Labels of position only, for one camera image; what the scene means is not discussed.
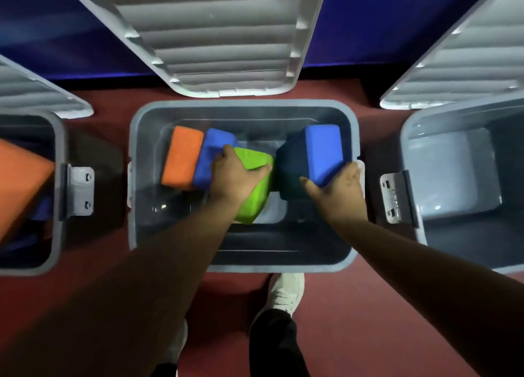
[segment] leg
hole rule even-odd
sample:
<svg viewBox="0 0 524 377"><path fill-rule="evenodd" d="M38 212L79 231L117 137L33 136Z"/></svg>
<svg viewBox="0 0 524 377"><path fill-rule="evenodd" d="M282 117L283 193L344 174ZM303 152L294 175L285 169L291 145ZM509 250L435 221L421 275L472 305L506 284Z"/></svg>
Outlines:
<svg viewBox="0 0 524 377"><path fill-rule="evenodd" d="M275 274L268 301L249 333L251 377L309 377L291 316L304 294L304 274Z"/></svg>
<svg viewBox="0 0 524 377"><path fill-rule="evenodd" d="M180 358L180 353L186 345L187 341L187 322L184 319L182 327L178 331L176 337L167 348L166 354L162 358L160 364L154 369L151 377L175 377L177 373L177 363Z"/></svg>

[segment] person's left arm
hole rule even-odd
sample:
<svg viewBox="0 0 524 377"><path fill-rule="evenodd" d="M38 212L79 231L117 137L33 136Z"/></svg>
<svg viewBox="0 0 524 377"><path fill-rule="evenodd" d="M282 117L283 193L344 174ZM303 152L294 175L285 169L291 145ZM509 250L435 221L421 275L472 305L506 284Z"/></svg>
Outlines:
<svg viewBox="0 0 524 377"><path fill-rule="evenodd" d="M246 170L224 147L210 201L18 336L0 355L0 375L151 374L240 206L270 170Z"/></svg>

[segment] black pants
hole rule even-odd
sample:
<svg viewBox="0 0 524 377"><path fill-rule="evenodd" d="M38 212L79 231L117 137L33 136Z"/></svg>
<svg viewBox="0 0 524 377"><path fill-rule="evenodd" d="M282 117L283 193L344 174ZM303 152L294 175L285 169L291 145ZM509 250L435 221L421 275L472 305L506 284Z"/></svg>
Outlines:
<svg viewBox="0 0 524 377"><path fill-rule="evenodd" d="M251 377L309 377L297 344L297 325L287 312L268 309L249 334ZM177 365L159 364L151 377L174 377Z"/></svg>

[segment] white sneaker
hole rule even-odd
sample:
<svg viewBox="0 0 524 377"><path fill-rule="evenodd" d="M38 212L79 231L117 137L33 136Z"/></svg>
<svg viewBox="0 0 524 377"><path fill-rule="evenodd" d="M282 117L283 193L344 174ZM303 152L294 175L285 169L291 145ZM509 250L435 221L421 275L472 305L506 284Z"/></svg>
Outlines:
<svg viewBox="0 0 524 377"><path fill-rule="evenodd" d="M304 274L273 274L269 280L267 302L252 323L268 309L280 309L293 316L304 295Z"/></svg>
<svg viewBox="0 0 524 377"><path fill-rule="evenodd" d="M178 359L180 358L180 353L182 352L182 349L184 349L184 346L186 345L186 341L187 341L187 321L184 319L184 322L182 323L182 326L180 326L180 329L178 330L177 335L174 337L173 341L171 341L171 344L167 348L166 353L164 354L160 362L177 364Z"/></svg>

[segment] foot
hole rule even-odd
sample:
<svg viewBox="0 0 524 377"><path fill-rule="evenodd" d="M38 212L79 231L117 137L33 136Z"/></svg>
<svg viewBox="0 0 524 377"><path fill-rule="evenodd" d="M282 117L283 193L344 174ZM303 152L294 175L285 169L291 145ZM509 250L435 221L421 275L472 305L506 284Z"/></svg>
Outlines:
<svg viewBox="0 0 524 377"><path fill-rule="evenodd" d="M187 321L184 319L182 326L178 330L177 335L174 337L173 341L166 350L161 363L173 363L177 364L178 359L180 358L180 353L186 345L187 341Z"/></svg>
<svg viewBox="0 0 524 377"><path fill-rule="evenodd" d="M269 280L267 302L253 323L268 309L280 309L293 315L304 295L304 282L304 274L273 274Z"/></svg>

